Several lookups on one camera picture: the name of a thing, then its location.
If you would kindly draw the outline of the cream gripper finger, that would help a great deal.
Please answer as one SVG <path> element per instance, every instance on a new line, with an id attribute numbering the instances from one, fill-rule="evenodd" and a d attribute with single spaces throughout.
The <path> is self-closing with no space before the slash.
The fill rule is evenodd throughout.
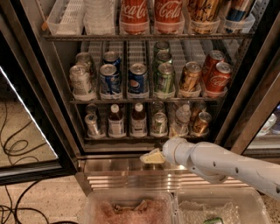
<path id="1" fill-rule="evenodd" d="M 159 148 L 152 150 L 149 153 L 143 154 L 140 160 L 144 164 L 163 164 L 165 162 L 165 157 Z"/>

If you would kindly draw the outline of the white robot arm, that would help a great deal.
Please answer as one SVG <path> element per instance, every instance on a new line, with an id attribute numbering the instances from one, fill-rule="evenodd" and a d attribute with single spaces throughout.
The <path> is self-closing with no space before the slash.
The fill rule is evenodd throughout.
<path id="1" fill-rule="evenodd" d="M 211 184 L 228 177 L 238 179 L 275 200 L 280 200 L 280 165 L 244 157 L 209 142 L 190 143 L 184 138 L 169 139 L 162 150 L 143 154 L 144 164 L 182 165 Z"/>

